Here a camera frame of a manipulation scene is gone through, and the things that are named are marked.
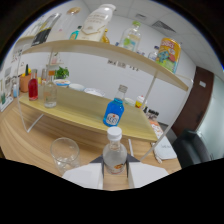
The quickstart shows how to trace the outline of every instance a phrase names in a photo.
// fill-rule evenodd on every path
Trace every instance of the green bottle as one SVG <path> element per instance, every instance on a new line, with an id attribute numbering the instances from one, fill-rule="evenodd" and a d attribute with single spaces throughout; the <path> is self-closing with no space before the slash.
<path id="1" fill-rule="evenodd" d="M 78 34 L 79 34 L 79 31 L 81 30 L 82 26 L 78 26 L 77 30 L 75 32 L 73 32 L 70 36 L 70 40 L 76 40 Z"/>
<path id="2" fill-rule="evenodd" d="M 26 64 L 26 71 L 25 71 L 25 76 L 29 75 L 28 73 L 28 64 Z"/>

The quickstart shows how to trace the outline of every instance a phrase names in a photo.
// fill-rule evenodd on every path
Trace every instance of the wooden shelf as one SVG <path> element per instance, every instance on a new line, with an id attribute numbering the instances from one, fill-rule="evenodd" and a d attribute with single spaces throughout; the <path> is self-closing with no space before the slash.
<path id="1" fill-rule="evenodd" d="M 64 63 L 55 63 L 55 64 L 49 64 L 50 66 L 56 66 L 56 65 L 63 65 Z"/>
<path id="2" fill-rule="evenodd" d="M 44 107 L 42 86 L 38 90 L 38 100 L 29 101 L 28 94 L 24 94 L 19 101 L 56 120 L 97 133 L 106 133 L 108 127 L 104 125 L 103 117 L 111 100 L 69 88 L 57 89 L 55 108 Z M 123 138 L 156 142 L 157 137 L 144 112 L 126 104 L 124 107 L 125 111 L 118 125 L 122 129 Z"/>
<path id="3" fill-rule="evenodd" d="M 25 37 L 21 37 L 17 40 L 16 44 L 18 44 L 19 42 L 22 42 L 24 40 L 33 40 L 35 36 L 25 36 Z"/>
<path id="4" fill-rule="evenodd" d="M 134 66 L 150 75 L 156 76 L 156 78 L 160 80 L 177 86 L 184 91 L 188 90 L 188 86 L 168 69 L 142 55 L 114 45 L 95 41 L 61 40 L 45 42 L 33 46 L 24 51 L 23 54 L 36 52 L 76 52 L 109 58 Z"/>

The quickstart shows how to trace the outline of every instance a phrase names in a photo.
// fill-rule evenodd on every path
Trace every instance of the desk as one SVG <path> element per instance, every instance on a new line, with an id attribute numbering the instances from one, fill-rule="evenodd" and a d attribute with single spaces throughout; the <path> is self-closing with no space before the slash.
<path id="1" fill-rule="evenodd" d="M 27 106 L 21 105 L 21 109 L 28 127 L 40 116 L 40 113 Z M 108 144 L 106 134 L 85 130 L 46 116 L 43 116 L 30 133 L 27 133 L 22 124 L 16 99 L 0 114 L 0 146 L 6 159 L 34 165 L 59 177 L 60 173 L 50 155 L 50 145 L 53 140 L 62 136 L 75 140 L 79 145 L 81 165 L 87 165 L 100 156 L 104 146 Z M 151 147 L 149 142 L 131 141 L 136 159 L 140 159 Z M 121 142 L 130 154 L 128 139 L 122 139 Z M 181 169 L 177 159 L 166 160 L 159 164 L 153 152 L 142 162 L 165 168 L 169 174 Z M 104 190 L 113 191 L 128 188 L 126 170 L 117 176 L 112 176 L 105 170 Z"/>

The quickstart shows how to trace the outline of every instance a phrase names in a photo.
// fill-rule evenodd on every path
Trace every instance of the clear glass cup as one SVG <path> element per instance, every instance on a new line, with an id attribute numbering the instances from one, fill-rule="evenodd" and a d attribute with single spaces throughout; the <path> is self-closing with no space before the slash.
<path id="1" fill-rule="evenodd" d="M 63 137 L 54 140 L 51 144 L 50 151 L 61 175 L 67 170 L 80 166 L 79 146 L 72 139 Z"/>

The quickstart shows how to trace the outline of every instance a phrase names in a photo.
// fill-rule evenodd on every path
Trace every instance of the black chair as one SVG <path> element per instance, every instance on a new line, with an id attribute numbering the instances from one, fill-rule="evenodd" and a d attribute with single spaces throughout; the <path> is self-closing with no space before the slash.
<path id="1" fill-rule="evenodd" d="M 212 160 L 205 144 L 195 131 L 185 129 L 172 146 L 182 168 Z"/>

